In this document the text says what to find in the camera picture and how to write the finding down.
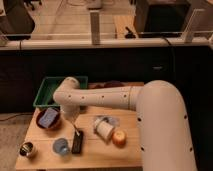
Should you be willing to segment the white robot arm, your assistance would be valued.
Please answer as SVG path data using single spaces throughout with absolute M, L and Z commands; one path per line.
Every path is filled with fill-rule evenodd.
M 71 122 L 77 119 L 80 106 L 134 111 L 143 171 L 198 171 L 184 99 L 167 81 L 81 89 L 78 80 L 67 77 L 53 93 L 53 99 Z

